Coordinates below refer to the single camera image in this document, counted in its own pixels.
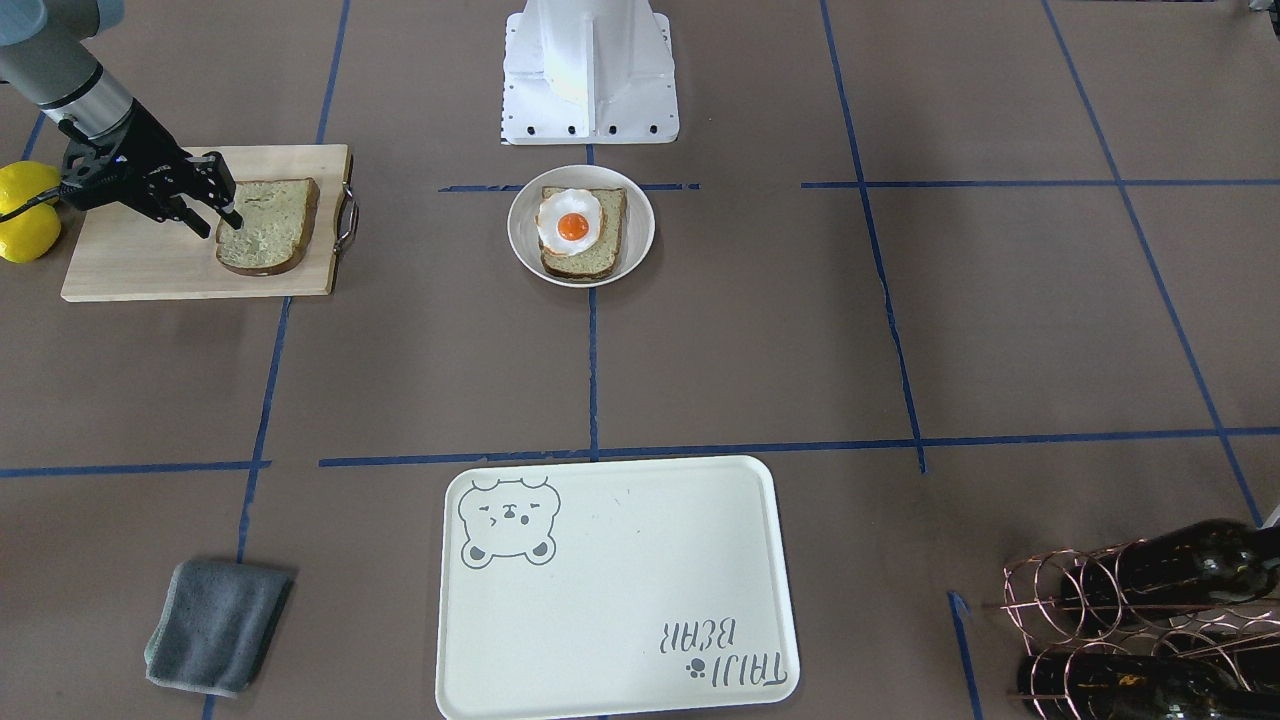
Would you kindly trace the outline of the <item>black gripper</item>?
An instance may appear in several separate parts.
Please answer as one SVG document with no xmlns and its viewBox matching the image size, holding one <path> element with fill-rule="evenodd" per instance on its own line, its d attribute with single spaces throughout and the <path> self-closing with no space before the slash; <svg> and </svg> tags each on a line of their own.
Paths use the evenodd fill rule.
<svg viewBox="0 0 1280 720">
<path fill-rule="evenodd" d="M 188 152 L 138 101 L 97 138 L 70 118 L 60 119 L 58 128 L 69 137 L 60 165 L 60 197 L 74 209 L 120 202 L 157 223 L 180 222 L 207 240 L 212 227 L 187 204 L 189 197 L 215 209 L 233 231 L 243 228 L 225 158 Z"/>
</svg>

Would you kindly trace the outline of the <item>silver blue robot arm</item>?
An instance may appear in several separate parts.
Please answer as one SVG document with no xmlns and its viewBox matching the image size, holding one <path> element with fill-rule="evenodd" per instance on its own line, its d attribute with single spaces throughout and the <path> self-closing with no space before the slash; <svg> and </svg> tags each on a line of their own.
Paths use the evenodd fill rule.
<svg viewBox="0 0 1280 720">
<path fill-rule="evenodd" d="M 220 152 L 184 150 L 83 41 L 118 26 L 123 1 L 4 1 L 3 82 L 69 138 L 60 183 L 5 211 L 9 222 L 40 202 L 79 210 L 120 202 L 155 222 L 182 222 L 206 238 L 210 224 L 187 205 L 211 208 L 241 229 L 236 181 Z"/>
</svg>

